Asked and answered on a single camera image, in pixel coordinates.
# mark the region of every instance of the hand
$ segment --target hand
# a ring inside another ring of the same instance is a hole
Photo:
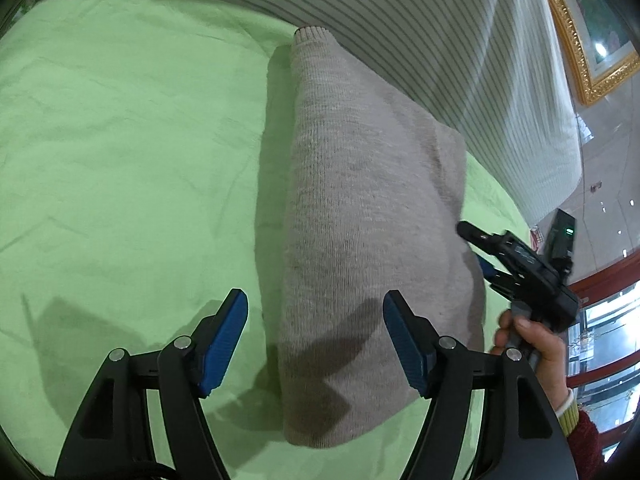
[[[516,316],[505,310],[498,319],[500,328],[495,331],[494,344],[490,353],[500,355],[509,339],[509,329],[514,326],[522,338],[540,352],[540,362],[536,369],[538,381],[549,399],[551,407],[558,410],[569,396],[566,386],[566,346],[564,341],[542,323],[529,321],[524,316]]]

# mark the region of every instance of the ribbed cuff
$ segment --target ribbed cuff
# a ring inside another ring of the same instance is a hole
[[[311,40],[335,41],[334,36],[328,30],[323,27],[315,27],[313,25],[300,27],[294,34],[293,38],[296,44]]]
[[[562,406],[556,410],[556,416],[558,417],[558,422],[560,422],[564,436],[571,435],[578,425],[578,418],[580,417],[578,403],[575,401],[573,390],[569,390],[569,396]]]

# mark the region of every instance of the wrinkled sheet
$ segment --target wrinkled sheet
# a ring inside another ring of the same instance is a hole
[[[0,40],[0,424],[45,472],[109,350],[161,348],[238,286],[249,320],[203,404],[232,478],[399,478],[426,401],[333,449],[282,436],[294,31],[212,0],[46,0]],[[526,239],[507,193],[466,163],[463,218]],[[487,297],[489,345],[506,302]],[[476,396],[458,478],[480,412]]]

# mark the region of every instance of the gray knit sweater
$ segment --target gray knit sweater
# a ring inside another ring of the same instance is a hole
[[[382,320],[398,288],[441,334],[482,345],[484,285],[455,232],[465,189],[459,133],[343,50],[297,31],[296,124],[278,360],[285,434],[347,442],[417,397]]]

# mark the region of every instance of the sweater sleeve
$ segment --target sweater sleeve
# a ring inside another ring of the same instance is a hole
[[[585,412],[579,412],[578,424],[567,437],[567,441],[579,480],[591,480],[604,466],[604,457],[600,449],[598,429]]]

